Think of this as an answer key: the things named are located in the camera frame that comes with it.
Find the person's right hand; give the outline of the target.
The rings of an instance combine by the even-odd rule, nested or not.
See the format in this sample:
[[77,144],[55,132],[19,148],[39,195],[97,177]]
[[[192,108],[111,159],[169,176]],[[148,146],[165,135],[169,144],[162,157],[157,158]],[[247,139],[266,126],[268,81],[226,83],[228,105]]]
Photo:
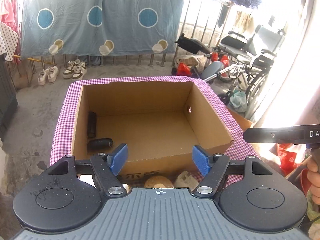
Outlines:
[[311,157],[307,163],[308,175],[307,178],[311,183],[310,192],[312,200],[315,204],[320,204],[320,174],[319,168],[313,157]]

